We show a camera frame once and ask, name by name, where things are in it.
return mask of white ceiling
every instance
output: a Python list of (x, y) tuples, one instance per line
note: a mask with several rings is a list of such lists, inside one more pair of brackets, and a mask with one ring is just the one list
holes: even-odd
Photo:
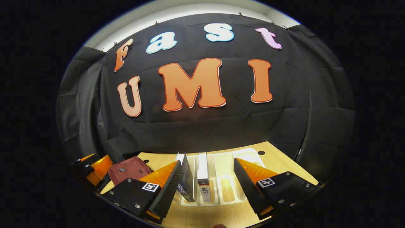
[(253, 0), (155, 0), (144, 4), (117, 18), (93, 35), (86, 47), (109, 50), (114, 42), (158, 22), (199, 13), (231, 13), (274, 21), (278, 25), (291, 27), (299, 24), (289, 16)]

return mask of letter m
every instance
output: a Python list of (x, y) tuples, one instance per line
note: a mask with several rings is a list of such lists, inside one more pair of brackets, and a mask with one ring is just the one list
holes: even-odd
[(167, 112), (178, 111), (183, 104), (177, 100), (179, 93), (187, 107), (192, 108), (201, 88), (201, 99), (198, 105), (203, 108), (219, 107), (226, 104), (221, 94), (219, 68), (222, 61), (217, 58), (205, 58), (198, 62), (193, 76), (190, 78), (177, 63), (159, 68), (163, 76), (166, 91), (166, 103), (163, 109)]

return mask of light blue letter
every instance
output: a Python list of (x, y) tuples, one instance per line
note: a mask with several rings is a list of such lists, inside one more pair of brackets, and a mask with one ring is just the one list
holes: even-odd
[(205, 37), (211, 42), (232, 40), (234, 34), (230, 30), (232, 30), (230, 25), (222, 23), (212, 23), (204, 26), (204, 31), (208, 32)]
[(174, 32), (164, 32), (151, 39), (151, 44), (146, 48), (148, 54), (160, 51), (160, 49), (167, 50), (174, 47), (177, 43), (175, 41)]

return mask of black fabric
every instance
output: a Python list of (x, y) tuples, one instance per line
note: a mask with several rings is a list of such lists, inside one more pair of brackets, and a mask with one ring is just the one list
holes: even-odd
[[(210, 42), (204, 26), (227, 23), (234, 39)], [(276, 34), (281, 50), (270, 47), (256, 28)], [(177, 44), (147, 54), (149, 40), (172, 31)], [(116, 51), (133, 39), (123, 67), (114, 72)], [(158, 68), (178, 63), (191, 76), (199, 60), (218, 58), (226, 105), (201, 108), (197, 102), (166, 112), (163, 77)], [(270, 62), (273, 100), (253, 103), (251, 59)], [(130, 117), (122, 109), (117, 86), (139, 76), (142, 112)], [(128, 102), (134, 104), (131, 87)], [(309, 96), (312, 97), (308, 127)], [(114, 163), (140, 151), (204, 152), (269, 141), (290, 158), (308, 134), (299, 164), (322, 181), (344, 154), (353, 134), (354, 103), (346, 74), (333, 53), (304, 26), (285, 30), (258, 19), (229, 14), (191, 15), (161, 22), (119, 42), (107, 53), (83, 47), (66, 70), (58, 95), (59, 132), (71, 160), (97, 153)]]

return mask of wall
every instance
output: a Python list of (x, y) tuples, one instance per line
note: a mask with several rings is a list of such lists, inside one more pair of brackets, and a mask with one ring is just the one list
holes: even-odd
[(299, 24), (295, 20), (271, 7), (251, 0), (234, 3), (238, 4), (239, 6), (228, 5), (231, 4), (228, 2), (228, 4), (198, 3), (179, 5), (156, 12), (156, 10), (159, 10), (162, 7), (164, 8), (170, 5), (179, 4), (178, 2), (168, 3), (159, 0), (132, 10), (101, 29), (97, 34), (90, 38), (84, 44), (84, 46), (96, 48), (106, 52), (114, 46), (114, 42), (120, 42), (128, 36), (154, 25), (155, 21), (164, 22), (177, 17), (194, 14), (229, 13), (238, 15), (238, 13), (241, 12), (244, 16), (253, 17), (267, 22), (274, 21), (280, 26), (285, 25), (290, 27)]

